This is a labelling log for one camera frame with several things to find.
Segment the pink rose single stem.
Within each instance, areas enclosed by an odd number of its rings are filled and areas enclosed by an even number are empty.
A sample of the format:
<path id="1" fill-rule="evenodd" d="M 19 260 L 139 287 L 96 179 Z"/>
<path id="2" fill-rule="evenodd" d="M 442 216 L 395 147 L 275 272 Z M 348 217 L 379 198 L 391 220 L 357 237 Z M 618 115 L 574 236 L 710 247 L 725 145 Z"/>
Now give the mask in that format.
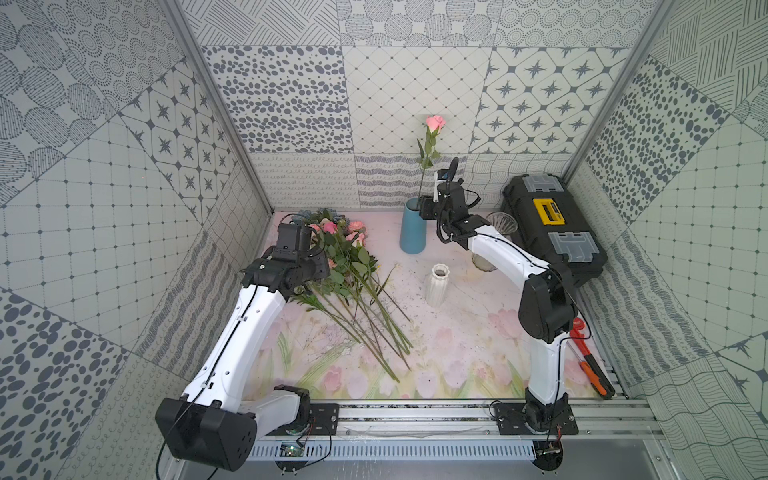
<path id="1" fill-rule="evenodd" d="M 426 172 L 433 166 L 433 161 L 440 157 L 440 153 L 436 148 L 436 143 L 445 124 L 446 122 L 442 116 L 429 116 L 425 121 L 426 131 L 424 139 L 417 140 L 419 149 L 418 165 L 420 169 L 418 197 L 422 195 Z"/>

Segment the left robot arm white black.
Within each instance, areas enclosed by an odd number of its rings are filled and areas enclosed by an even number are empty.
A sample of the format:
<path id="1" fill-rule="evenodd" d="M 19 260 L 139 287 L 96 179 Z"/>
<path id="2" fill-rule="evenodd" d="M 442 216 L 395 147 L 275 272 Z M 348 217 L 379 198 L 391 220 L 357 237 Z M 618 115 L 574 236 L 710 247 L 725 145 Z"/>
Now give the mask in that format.
<path id="1" fill-rule="evenodd" d="M 174 458 L 235 471 L 254 443 L 278 432 L 312 428 L 307 390 L 279 385 L 241 411 L 249 372 L 275 320 L 295 291 L 330 274 L 319 231 L 294 223 L 278 228 L 275 245 L 242 269 L 241 288 L 219 340 L 178 398 L 162 400 L 155 421 L 162 451 Z"/>

